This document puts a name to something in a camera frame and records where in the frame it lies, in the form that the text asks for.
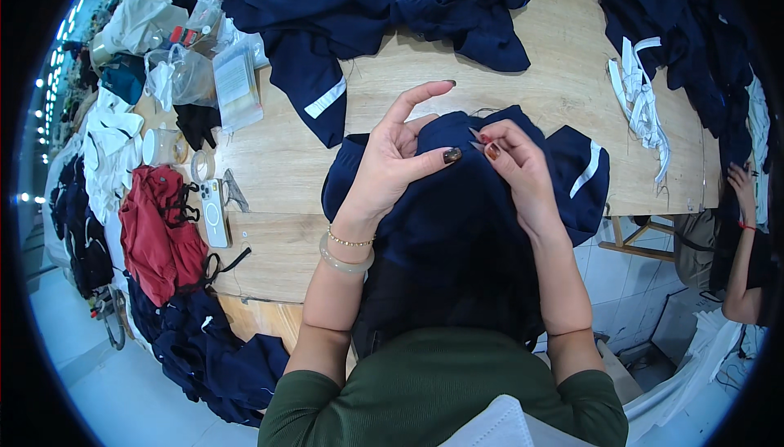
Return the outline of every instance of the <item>brown painted fingernail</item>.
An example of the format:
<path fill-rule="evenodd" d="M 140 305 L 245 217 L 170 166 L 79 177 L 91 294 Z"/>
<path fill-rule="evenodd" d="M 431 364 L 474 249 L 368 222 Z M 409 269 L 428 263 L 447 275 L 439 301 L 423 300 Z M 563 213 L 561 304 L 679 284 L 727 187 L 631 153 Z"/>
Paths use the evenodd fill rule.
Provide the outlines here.
<path fill-rule="evenodd" d="M 496 146 L 495 143 L 490 143 L 489 145 L 485 146 L 485 152 L 493 161 L 498 159 L 498 157 L 501 155 L 501 151 L 498 149 L 498 146 Z"/>
<path fill-rule="evenodd" d="M 453 163 L 458 159 L 463 158 L 463 152 L 460 151 L 460 148 L 452 148 L 448 151 L 444 151 L 444 164 L 448 165 L 449 163 Z"/>

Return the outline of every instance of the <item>hand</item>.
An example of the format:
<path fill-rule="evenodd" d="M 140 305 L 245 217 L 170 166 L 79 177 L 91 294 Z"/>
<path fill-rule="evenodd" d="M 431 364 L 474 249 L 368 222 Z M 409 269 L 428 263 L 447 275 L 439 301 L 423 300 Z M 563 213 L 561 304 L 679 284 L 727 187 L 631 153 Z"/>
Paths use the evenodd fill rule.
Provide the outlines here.
<path fill-rule="evenodd" d="M 354 183 L 340 207 L 353 217 L 378 222 L 386 216 L 414 180 L 444 169 L 460 159 L 459 148 L 437 148 L 419 156 L 417 136 L 428 122 L 438 116 L 430 114 L 411 122 L 405 120 L 414 106 L 455 86 L 453 81 L 427 82 L 401 93 L 387 114 L 370 133 L 365 154 Z"/>
<path fill-rule="evenodd" d="M 485 156 L 512 188 L 517 222 L 531 238 L 541 238 L 561 224 L 553 181 L 544 153 L 517 124 L 509 119 L 479 131 Z"/>
<path fill-rule="evenodd" d="M 743 168 L 731 162 L 727 172 L 727 181 L 735 189 L 735 194 L 738 196 L 743 224 L 756 227 L 757 203 L 754 201 L 754 183 L 751 179 L 749 162 L 746 162 Z"/>

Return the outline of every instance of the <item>green shirt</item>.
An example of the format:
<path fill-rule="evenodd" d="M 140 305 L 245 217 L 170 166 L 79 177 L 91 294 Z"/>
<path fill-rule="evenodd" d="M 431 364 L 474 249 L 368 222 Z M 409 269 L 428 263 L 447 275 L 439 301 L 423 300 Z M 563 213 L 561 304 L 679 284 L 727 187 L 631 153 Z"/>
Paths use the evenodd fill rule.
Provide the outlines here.
<path fill-rule="evenodd" d="M 439 445 L 500 394 L 595 445 L 624 445 L 629 423 L 610 376 L 586 370 L 556 387 L 547 365 L 511 338 L 418 329 L 361 360 L 343 389 L 322 374 L 283 376 L 259 446 Z"/>

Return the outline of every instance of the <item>tape roll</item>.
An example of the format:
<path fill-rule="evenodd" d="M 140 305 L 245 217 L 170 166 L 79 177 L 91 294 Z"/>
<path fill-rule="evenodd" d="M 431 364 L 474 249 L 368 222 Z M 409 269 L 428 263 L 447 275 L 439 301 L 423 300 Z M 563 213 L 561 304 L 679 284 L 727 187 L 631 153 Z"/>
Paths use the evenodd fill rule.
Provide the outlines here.
<path fill-rule="evenodd" d="M 204 177 L 199 175 L 199 170 L 203 170 L 204 167 L 207 167 L 207 172 L 205 173 Z M 204 180 L 209 180 L 215 177 L 215 160 L 212 159 L 210 154 L 203 149 L 200 149 L 194 153 L 194 157 L 191 158 L 191 180 L 196 182 L 197 184 L 201 184 Z"/>

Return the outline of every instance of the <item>olive green sleeve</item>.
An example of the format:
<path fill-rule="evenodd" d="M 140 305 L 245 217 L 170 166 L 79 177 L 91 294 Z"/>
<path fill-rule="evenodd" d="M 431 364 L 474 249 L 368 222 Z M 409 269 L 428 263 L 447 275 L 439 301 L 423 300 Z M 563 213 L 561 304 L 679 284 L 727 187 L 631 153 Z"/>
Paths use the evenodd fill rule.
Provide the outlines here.
<path fill-rule="evenodd" d="M 557 390 L 561 400 L 572 406 L 575 437 L 599 447 L 626 445 L 629 421 L 610 376 L 600 370 L 583 370 Z"/>
<path fill-rule="evenodd" d="M 323 374 L 296 370 L 284 375 L 259 426 L 259 447 L 321 445 L 319 439 L 338 438 L 338 431 L 328 434 L 332 422 L 319 419 L 319 413 L 339 394 L 340 387 Z"/>

